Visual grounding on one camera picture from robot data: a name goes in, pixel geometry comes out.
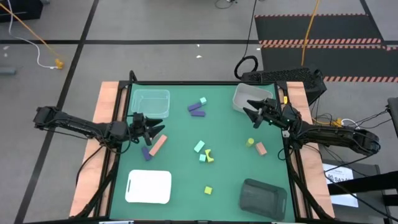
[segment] green mat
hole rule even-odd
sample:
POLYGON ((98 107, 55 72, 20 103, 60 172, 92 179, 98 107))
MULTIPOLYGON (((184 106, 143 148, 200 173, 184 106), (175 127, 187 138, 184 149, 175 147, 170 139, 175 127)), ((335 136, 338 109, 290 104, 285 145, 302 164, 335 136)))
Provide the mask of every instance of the green mat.
MULTIPOLYGON (((277 158, 283 148, 279 128, 264 123, 254 129, 250 119, 232 109, 235 85, 133 85, 137 89, 166 89, 170 91, 170 114, 161 132, 168 136, 159 152, 145 161, 141 147, 132 144, 121 155, 118 176, 111 204, 110 218, 131 220, 213 220, 213 221, 274 221, 239 207, 239 194, 243 181, 255 179, 282 187, 287 192, 284 222, 294 222, 292 196, 286 163, 277 158), (187 106, 206 97, 207 104, 200 109, 206 117, 192 117, 187 106), (263 142, 267 149, 260 156, 256 148, 245 146, 248 138, 263 142), (193 148, 199 140, 205 149, 211 149, 214 163, 199 162, 199 153, 193 148), (128 203, 124 199, 127 177, 133 169, 168 170, 172 174, 172 190, 167 204, 128 203), (205 186, 213 188, 211 195, 204 194, 205 186)), ((261 86, 274 93, 273 85, 261 86)))

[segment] small yellow cube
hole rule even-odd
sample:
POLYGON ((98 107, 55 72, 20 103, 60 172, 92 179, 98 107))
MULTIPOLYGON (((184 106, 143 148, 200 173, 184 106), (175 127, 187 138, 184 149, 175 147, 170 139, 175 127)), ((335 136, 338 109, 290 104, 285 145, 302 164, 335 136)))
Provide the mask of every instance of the small yellow cube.
POLYGON ((212 191, 213 189, 211 188, 211 187, 205 187, 205 194, 208 194, 208 195, 210 195, 211 194, 211 191, 212 191))

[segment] clear plastic bin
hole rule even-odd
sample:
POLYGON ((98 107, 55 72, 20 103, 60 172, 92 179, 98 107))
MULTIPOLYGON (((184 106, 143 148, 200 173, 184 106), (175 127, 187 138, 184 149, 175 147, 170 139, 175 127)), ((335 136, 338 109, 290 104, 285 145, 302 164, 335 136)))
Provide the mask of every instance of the clear plastic bin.
POLYGON ((168 90, 136 90, 132 96, 131 109, 148 118, 169 116, 170 92, 168 90))
POLYGON ((272 93, 251 85, 239 83, 235 90, 232 107, 242 113, 245 113, 243 108, 256 111, 249 103, 248 100, 265 100, 272 98, 272 93))

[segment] white paper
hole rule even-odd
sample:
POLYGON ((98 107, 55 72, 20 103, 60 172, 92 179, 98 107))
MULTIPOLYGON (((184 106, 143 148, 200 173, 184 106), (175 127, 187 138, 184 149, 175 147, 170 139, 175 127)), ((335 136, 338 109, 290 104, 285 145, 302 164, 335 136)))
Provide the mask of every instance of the white paper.
MULTIPOLYGON (((334 165, 323 164, 324 171, 326 171, 328 169, 335 168, 335 167, 336 166, 334 166, 334 165)), ((339 167, 337 169, 326 172, 326 176, 329 179, 332 179, 336 183, 354 179, 353 171, 346 167, 339 167)), ((332 182, 330 180, 328 180, 328 178, 326 178, 326 182, 327 182, 327 184, 331 184, 332 182)), ((349 194, 333 195, 333 196, 331 196, 331 202, 336 205, 345 205, 345 206, 358 208, 358 200, 349 194)))
POLYGON ((172 175, 164 170, 132 170, 127 180, 127 202, 162 203, 170 200, 172 175))

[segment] yellow cylinder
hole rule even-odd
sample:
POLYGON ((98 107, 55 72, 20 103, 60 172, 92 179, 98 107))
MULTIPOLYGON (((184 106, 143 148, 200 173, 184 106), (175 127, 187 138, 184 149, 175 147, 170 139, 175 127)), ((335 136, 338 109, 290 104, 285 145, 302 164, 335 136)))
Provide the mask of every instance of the yellow cylinder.
POLYGON ((249 138, 248 141, 246 142, 246 147, 250 147, 254 144, 254 139, 253 138, 249 138))

